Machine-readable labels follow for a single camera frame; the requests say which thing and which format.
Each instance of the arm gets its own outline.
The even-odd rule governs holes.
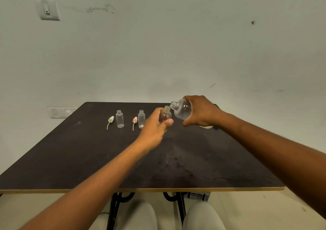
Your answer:
[[[326,219],[326,154],[223,112],[205,96],[185,96],[192,113],[185,126],[218,126]]]
[[[173,124],[173,120],[169,119],[158,126],[162,109],[155,109],[134,143],[30,220],[21,230],[89,229],[130,169],[143,155],[160,144],[165,129]]]

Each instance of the large clear bottle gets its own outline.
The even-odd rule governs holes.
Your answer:
[[[172,113],[170,112],[171,108],[169,106],[165,106],[164,109],[160,113],[160,117],[158,118],[158,124],[160,125],[163,121],[172,118]]]
[[[144,110],[139,110],[138,113],[138,127],[143,128],[145,124],[146,118],[145,118],[145,113]]]
[[[170,108],[174,110],[174,115],[182,120],[187,119],[191,114],[191,105],[186,99],[172,101]]]
[[[115,114],[115,121],[117,122],[118,128],[124,127],[123,113],[121,112],[121,110],[118,110]]]

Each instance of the beige pants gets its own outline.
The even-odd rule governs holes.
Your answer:
[[[206,202],[197,202],[187,212],[183,230],[225,230],[221,218]],[[157,230],[153,207],[146,202],[135,201],[124,213],[116,230]]]

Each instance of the threaded bottle neck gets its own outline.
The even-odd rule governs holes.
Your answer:
[[[176,101],[172,101],[170,104],[170,108],[173,110],[177,110],[179,108],[179,103]]]
[[[170,108],[169,106],[165,106],[165,107],[164,107],[164,111],[165,111],[165,112],[170,112],[170,110],[171,110],[171,108]]]

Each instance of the wooden table edge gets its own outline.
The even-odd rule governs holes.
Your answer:
[[[199,191],[283,191],[284,187],[244,187],[244,188],[139,188],[118,189],[116,192],[199,192]],[[67,193],[71,189],[45,189],[45,190],[0,190],[0,194],[33,194],[33,193]]]

